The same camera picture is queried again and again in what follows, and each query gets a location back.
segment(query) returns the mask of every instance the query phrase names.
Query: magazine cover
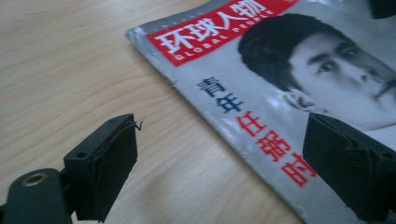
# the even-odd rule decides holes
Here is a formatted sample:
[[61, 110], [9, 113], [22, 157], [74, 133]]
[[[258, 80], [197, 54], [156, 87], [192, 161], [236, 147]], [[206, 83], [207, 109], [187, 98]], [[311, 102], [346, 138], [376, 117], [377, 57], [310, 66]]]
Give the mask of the magazine cover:
[[396, 149], [395, 27], [361, 0], [213, 0], [127, 36], [304, 222], [365, 223], [304, 134], [314, 112]]

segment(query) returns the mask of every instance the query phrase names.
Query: black hair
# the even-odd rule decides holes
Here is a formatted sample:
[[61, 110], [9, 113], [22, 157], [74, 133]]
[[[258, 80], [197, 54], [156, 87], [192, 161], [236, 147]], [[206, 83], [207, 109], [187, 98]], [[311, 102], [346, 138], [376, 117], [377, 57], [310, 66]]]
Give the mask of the black hair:
[[263, 19], [250, 28], [239, 42], [238, 51], [248, 69], [282, 91], [301, 90], [290, 73], [289, 58], [294, 48], [317, 33], [334, 35], [353, 43], [329, 24], [300, 14]]

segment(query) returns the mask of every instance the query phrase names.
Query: black plastic part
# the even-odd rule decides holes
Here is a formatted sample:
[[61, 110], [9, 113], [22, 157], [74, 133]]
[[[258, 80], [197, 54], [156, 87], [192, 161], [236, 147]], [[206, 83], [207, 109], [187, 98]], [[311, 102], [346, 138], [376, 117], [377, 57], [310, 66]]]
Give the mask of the black plastic part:
[[59, 173], [36, 170], [16, 179], [8, 191], [3, 224], [69, 224]]
[[396, 0], [370, 0], [369, 2], [375, 19], [385, 19], [396, 15]]
[[78, 220], [105, 221], [137, 158], [133, 115], [110, 119], [64, 157]]
[[310, 114], [304, 159], [365, 221], [395, 208], [396, 152], [344, 122]]

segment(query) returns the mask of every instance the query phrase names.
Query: man's ear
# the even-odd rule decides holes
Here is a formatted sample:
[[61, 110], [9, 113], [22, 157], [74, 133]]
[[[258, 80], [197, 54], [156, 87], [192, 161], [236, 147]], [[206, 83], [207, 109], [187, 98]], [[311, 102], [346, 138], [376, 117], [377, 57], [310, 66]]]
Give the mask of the man's ear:
[[325, 114], [326, 111], [320, 108], [315, 101], [303, 91], [290, 90], [285, 91], [283, 99], [291, 106], [305, 112]]

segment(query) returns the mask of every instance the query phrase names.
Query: wooden surface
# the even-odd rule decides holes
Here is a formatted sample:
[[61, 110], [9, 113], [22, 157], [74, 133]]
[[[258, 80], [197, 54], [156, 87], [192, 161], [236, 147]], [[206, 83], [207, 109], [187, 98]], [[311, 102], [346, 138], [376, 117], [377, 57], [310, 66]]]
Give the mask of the wooden surface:
[[301, 223], [124, 37], [204, 2], [1, 1], [0, 203], [17, 177], [62, 169], [103, 122], [134, 113], [138, 162], [106, 223]]

